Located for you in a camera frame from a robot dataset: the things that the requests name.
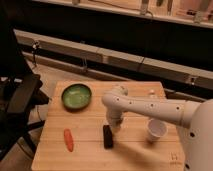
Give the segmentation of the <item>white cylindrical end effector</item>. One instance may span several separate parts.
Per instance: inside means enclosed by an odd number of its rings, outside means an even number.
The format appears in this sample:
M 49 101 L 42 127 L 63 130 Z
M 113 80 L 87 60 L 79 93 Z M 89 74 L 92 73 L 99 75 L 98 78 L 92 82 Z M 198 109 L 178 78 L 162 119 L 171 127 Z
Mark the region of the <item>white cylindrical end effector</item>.
M 123 122 L 123 112 L 118 109 L 108 108 L 106 111 L 106 119 L 112 131 L 119 131 Z

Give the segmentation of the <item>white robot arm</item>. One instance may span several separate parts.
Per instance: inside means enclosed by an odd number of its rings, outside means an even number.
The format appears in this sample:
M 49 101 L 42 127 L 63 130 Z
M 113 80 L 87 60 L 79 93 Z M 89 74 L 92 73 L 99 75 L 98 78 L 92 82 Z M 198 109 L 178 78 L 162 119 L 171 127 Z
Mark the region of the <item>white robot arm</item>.
M 188 130 L 184 171 L 213 171 L 213 99 L 205 102 L 128 96 L 115 86 L 102 96 L 110 127 L 118 129 L 124 112 L 133 112 Z

